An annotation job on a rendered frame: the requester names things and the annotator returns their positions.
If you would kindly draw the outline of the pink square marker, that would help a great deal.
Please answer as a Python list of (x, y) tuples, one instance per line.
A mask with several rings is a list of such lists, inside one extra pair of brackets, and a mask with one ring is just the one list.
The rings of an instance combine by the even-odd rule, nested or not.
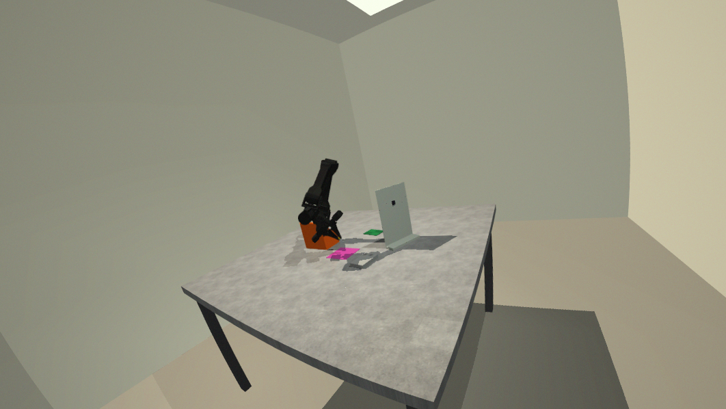
[(341, 259), (346, 260), (348, 259), (352, 254), (357, 252), (360, 248), (339, 248), (336, 250), (336, 252), (332, 253), (327, 257), (327, 259)]

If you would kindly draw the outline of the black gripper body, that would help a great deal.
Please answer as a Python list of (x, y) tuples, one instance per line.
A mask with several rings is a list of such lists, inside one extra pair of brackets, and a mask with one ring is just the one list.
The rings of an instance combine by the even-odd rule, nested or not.
[[(338, 220), (338, 219), (339, 219), (340, 217), (342, 217), (342, 215), (343, 215), (343, 212), (342, 212), (342, 211), (339, 211), (339, 210), (337, 210), (337, 212), (336, 212), (336, 213), (335, 213), (335, 214), (333, 215), (332, 219), (331, 219), (331, 220), (329, 220), (329, 219), (328, 219), (328, 220), (330, 221), (330, 224), (328, 225), (328, 228), (329, 228), (329, 227), (331, 227), (331, 228), (332, 228), (332, 227), (333, 227), (333, 226), (335, 225), (335, 223), (336, 223), (335, 221), (337, 221), (337, 220)], [(313, 224), (315, 224), (315, 222), (320, 222), (320, 221), (321, 221), (320, 217), (326, 218), (326, 217), (324, 217), (323, 213), (321, 213), (321, 212), (320, 212), (320, 213), (319, 213), (319, 214), (318, 214), (318, 215), (317, 215), (317, 216), (316, 216), (316, 217), (315, 217), (315, 218), (313, 219)], [(327, 219), (327, 218), (326, 218), (326, 219)], [(316, 233), (315, 233), (315, 234), (313, 235), (313, 237), (312, 237), (312, 241), (313, 241), (314, 243), (316, 243), (316, 242), (317, 242), (317, 241), (319, 240), (319, 237), (320, 237), (320, 236), (321, 236), (321, 234), (320, 234), (320, 233), (318, 233), (318, 232), (316, 232)]]

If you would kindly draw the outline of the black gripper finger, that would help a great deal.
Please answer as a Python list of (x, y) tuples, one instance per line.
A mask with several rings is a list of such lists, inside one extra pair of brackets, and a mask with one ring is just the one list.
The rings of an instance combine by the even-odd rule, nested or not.
[(338, 232), (336, 223), (335, 223), (335, 225), (330, 230), (332, 230), (341, 239), (342, 237), (340, 236), (340, 233)]
[(338, 237), (330, 229), (327, 230), (327, 233), (324, 236), (331, 237), (331, 238), (334, 238), (335, 240), (338, 240)]

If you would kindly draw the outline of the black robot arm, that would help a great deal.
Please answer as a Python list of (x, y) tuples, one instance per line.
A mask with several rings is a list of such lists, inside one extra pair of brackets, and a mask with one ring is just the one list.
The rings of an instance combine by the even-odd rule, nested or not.
[[(316, 231), (323, 235), (328, 230), (330, 224), (330, 204), (328, 202), (332, 175), (338, 169), (338, 163), (332, 159), (321, 160), (321, 169), (317, 175), (314, 185), (309, 187), (306, 192), (302, 207), (303, 212), (298, 215), (298, 222), (308, 225), (320, 212), (324, 217), (320, 217), (320, 222), (315, 222)], [(307, 202), (307, 203), (305, 203)], [(316, 206), (314, 205), (316, 204)]]

